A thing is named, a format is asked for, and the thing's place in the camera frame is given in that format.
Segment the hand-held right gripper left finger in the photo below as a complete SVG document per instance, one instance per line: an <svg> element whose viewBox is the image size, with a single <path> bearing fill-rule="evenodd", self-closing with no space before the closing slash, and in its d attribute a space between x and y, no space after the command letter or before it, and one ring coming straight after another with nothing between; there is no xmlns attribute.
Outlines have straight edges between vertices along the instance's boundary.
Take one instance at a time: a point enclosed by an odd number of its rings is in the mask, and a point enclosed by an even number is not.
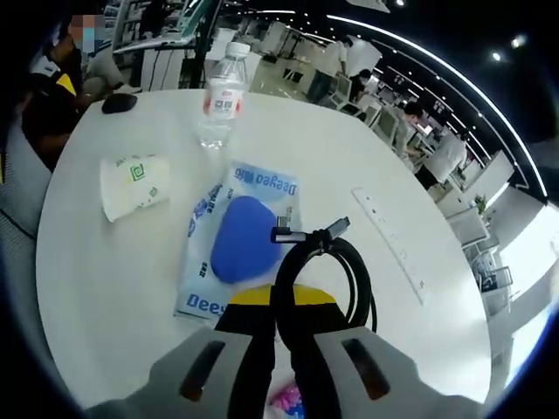
<svg viewBox="0 0 559 419"><path fill-rule="evenodd" d="M262 418L275 364L271 286L232 298L215 327L202 327L154 363L147 382L102 402L88 418Z"/></svg>

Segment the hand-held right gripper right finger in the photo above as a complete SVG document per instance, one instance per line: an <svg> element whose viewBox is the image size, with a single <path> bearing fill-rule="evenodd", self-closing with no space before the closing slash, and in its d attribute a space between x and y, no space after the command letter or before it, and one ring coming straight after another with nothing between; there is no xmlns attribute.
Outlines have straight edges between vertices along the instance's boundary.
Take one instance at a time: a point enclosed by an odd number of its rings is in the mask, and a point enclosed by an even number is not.
<svg viewBox="0 0 559 419"><path fill-rule="evenodd" d="M307 418L479 418L479 403L443 395L415 362L366 326L350 326L328 293L294 285L288 348Z"/></svg>

